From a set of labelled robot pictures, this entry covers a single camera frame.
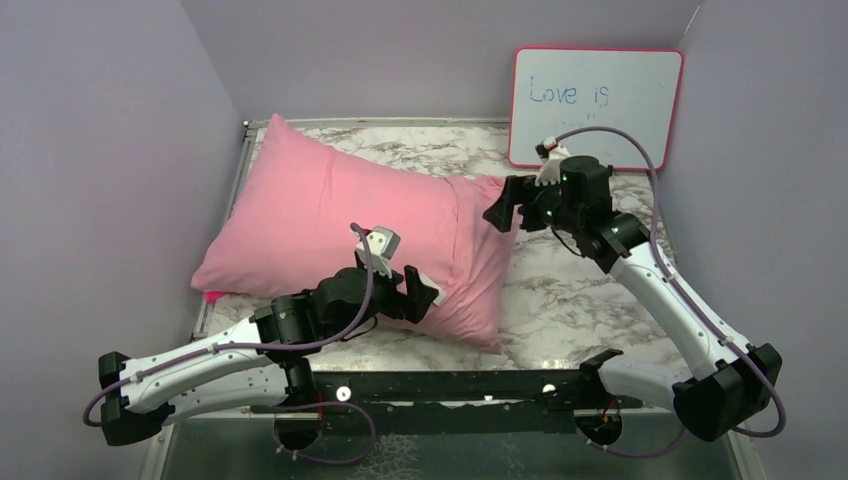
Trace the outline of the pink pillowcase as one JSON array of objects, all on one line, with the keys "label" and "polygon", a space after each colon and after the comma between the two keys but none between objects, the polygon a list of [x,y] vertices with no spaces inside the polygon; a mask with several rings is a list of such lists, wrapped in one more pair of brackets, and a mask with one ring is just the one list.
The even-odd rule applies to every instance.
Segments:
[{"label": "pink pillowcase", "polygon": [[354,262],[353,225],[400,238],[392,263],[445,291],[414,330],[487,353],[502,349],[502,290],[515,244],[484,211],[505,181],[403,171],[340,152],[273,116],[230,217],[190,284],[272,298],[316,286]]}]

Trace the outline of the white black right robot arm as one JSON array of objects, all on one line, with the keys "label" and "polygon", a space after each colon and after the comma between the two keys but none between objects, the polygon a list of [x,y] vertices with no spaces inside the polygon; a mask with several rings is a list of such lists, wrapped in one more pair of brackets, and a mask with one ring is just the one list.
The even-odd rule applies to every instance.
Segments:
[{"label": "white black right robot arm", "polygon": [[658,250],[649,229],[614,208],[612,173],[591,156],[551,160],[536,176],[507,177],[483,217],[501,232],[511,231],[519,214],[522,230],[569,234],[582,257],[642,304],[685,361],[673,369],[618,350],[599,354],[580,366],[577,393],[585,404],[638,399],[675,413],[694,437],[714,441],[772,402],[782,358],[722,320]]}]

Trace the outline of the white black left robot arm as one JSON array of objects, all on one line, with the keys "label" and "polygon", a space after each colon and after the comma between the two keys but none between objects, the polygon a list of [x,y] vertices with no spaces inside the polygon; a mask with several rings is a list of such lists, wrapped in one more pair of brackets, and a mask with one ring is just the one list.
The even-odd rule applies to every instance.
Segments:
[{"label": "white black left robot arm", "polygon": [[125,446],[201,413],[281,404],[302,410],[321,398],[310,355],[378,316],[417,324],[445,297],[412,266],[387,275],[344,268],[193,344],[143,358],[102,355],[100,419],[84,421],[108,445]]}]

